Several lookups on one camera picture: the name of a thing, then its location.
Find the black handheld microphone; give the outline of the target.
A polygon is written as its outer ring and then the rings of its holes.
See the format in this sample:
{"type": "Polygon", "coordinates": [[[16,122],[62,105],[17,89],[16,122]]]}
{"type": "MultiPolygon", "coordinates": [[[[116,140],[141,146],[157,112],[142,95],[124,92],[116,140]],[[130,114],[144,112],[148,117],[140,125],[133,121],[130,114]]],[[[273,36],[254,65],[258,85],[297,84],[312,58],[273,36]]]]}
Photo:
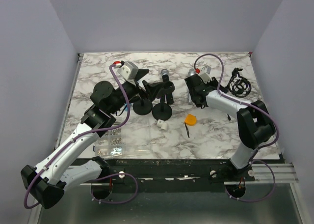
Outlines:
{"type": "Polygon", "coordinates": [[[169,71],[167,69],[162,69],[160,72],[163,82],[165,82],[165,89],[166,89],[166,102],[167,104],[171,105],[174,103],[173,94],[170,92],[171,84],[169,83],[169,71]]]}

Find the silver microphone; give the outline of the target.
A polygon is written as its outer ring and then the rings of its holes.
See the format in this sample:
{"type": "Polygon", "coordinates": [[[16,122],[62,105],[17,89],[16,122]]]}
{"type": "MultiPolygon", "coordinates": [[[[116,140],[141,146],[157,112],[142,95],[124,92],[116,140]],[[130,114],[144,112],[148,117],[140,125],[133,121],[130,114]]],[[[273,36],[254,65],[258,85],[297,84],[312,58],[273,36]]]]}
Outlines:
{"type": "MultiPolygon", "coordinates": [[[[196,74],[196,71],[195,71],[194,68],[191,68],[191,69],[189,69],[189,71],[188,71],[187,77],[191,77],[191,76],[193,76],[194,74],[196,74]]],[[[192,104],[192,100],[191,100],[191,96],[190,96],[189,91],[187,92],[187,102],[188,102],[188,104],[190,104],[190,105],[192,104]]]]}

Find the black tripod shock mount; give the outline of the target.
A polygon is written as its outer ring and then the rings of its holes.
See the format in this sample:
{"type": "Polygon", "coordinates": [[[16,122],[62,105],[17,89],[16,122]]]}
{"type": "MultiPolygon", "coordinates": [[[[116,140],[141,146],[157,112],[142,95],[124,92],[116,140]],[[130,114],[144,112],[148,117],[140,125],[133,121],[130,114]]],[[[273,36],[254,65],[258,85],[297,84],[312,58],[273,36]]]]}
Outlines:
{"type": "Polygon", "coordinates": [[[242,68],[234,68],[227,84],[229,92],[237,98],[245,98],[252,90],[250,81],[240,74],[242,70],[242,68]]]}

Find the black shock mount stand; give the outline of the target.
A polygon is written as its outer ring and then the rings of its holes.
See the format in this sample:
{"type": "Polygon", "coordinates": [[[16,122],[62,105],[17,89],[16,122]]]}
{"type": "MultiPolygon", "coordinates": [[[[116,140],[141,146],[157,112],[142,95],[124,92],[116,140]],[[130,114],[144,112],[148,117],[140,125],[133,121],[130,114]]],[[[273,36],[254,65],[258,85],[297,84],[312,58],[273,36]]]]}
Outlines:
{"type": "Polygon", "coordinates": [[[148,115],[153,109],[153,104],[148,98],[140,98],[133,103],[133,111],[137,115],[148,115]]]}

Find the black clip mic stand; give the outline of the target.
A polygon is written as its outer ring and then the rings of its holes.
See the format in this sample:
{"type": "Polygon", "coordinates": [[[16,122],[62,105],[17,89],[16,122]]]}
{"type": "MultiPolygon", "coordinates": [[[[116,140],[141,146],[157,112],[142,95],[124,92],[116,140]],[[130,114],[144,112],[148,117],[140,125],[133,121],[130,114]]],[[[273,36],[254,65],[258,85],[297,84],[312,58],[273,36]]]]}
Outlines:
{"type": "MultiPolygon", "coordinates": [[[[172,82],[169,82],[169,83],[171,84],[170,92],[173,93],[173,91],[175,90],[175,86],[172,82]]],[[[162,96],[160,98],[160,102],[158,104],[156,104],[152,109],[152,115],[153,115],[154,119],[156,119],[156,120],[161,119],[161,120],[167,121],[172,116],[172,109],[165,102],[165,94],[166,94],[166,89],[164,88],[164,91],[163,91],[162,96]]]]}

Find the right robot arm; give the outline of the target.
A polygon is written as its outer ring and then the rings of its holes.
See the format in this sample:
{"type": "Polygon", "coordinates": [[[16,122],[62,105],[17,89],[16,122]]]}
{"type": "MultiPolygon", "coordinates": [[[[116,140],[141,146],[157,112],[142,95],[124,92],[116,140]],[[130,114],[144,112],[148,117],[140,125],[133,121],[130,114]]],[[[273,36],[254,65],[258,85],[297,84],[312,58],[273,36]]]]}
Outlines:
{"type": "Polygon", "coordinates": [[[204,83],[200,76],[185,78],[192,102],[198,108],[210,107],[236,119],[240,144],[226,167],[226,176],[233,181],[243,176],[258,146],[267,142],[276,132],[267,108],[262,101],[243,102],[223,94],[218,83],[204,83]]]}

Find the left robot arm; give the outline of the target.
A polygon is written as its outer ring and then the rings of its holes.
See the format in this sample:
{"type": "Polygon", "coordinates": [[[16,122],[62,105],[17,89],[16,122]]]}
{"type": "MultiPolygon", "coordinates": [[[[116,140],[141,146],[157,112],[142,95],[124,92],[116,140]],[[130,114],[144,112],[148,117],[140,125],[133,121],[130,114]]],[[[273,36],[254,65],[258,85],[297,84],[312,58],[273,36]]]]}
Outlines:
{"type": "Polygon", "coordinates": [[[118,88],[108,81],[101,81],[94,86],[90,96],[92,106],[87,109],[80,123],[72,134],[50,155],[35,166],[26,165],[21,170],[23,185],[26,189],[24,207],[32,209],[42,205],[49,209],[56,205],[65,192],[72,187],[87,181],[104,182],[115,176],[121,179],[134,176],[124,171],[114,172],[110,165],[99,156],[91,158],[87,163],[71,168],[71,164],[91,144],[100,139],[107,131],[121,128],[129,120],[128,114],[124,121],[115,125],[114,114],[122,106],[130,108],[130,103],[139,99],[153,101],[160,98],[165,91],[165,82],[148,83],[143,87],[138,81],[149,73],[148,69],[129,70],[122,66],[118,73],[125,79],[120,83],[109,68],[118,88]]]}

